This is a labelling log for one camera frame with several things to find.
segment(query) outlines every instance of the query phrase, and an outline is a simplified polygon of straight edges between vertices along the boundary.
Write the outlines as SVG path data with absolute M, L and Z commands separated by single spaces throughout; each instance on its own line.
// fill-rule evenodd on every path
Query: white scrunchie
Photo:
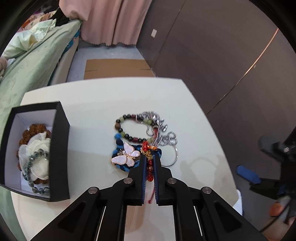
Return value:
M 24 170 L 29 161 L 29 156 L 33 155 L 34 152 L 38 151 L 39 149 L 49 152 L 49 147 L 50 138 L 46 138 L 46 132 L 38 133 L 37 135 L 33 136 L 29 140 L 28 145 L 21 145 L 18 155 L 22 172 L 25 173 Z M 41 180 L 47 180 L 49 178 L 48 160 L 43 156 L 37 158 L 32 163 L 30 176 L 32 181 L 35 181 L 37 178 Z

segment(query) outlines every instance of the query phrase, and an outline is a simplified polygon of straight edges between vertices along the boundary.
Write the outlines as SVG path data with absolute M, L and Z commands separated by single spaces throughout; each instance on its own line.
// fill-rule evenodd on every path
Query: blue gripper pad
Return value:
M 236 173 L 241 176 L 243 179 L 251 182 L 252 184 L 260 184 L 261 183 L 261 180 L 260 178 L 258 177 L 258 175 L 245 168 L 244 166 L 240 165 L 236 168 Z

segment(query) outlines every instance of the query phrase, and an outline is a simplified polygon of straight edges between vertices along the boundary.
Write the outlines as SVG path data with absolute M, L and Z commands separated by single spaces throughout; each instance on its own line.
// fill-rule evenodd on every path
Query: pink curtain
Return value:
M 152 0 L 60 0 L 70 19 L 81 19 L 81 37 L 92 44 L 136 44 Z
M 115 27 L 113 44 L 136 44 L 152 0 L 123 0 Z

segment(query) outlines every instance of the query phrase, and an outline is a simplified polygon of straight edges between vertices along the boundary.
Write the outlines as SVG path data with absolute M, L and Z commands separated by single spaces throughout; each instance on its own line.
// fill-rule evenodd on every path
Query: green bed sheet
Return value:
M 19 56 L 0 82 L 0 141 L 12 107 L 19 106 L 24 94 L 47 85 L 65 47 L 80 28 L 74 20 L 54 27 L 45 38 Z M 10 191 L 0 187 L 0 213 L 18 241 L 26 238 L 18 223 Z

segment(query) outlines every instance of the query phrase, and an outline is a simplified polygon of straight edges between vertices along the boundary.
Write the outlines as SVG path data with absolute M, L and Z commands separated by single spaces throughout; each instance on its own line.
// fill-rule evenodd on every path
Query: cardboard sheet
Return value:
M 149 65 L 140 59 L 89 59 L 84 79 L 108 77 L 154 77 Z

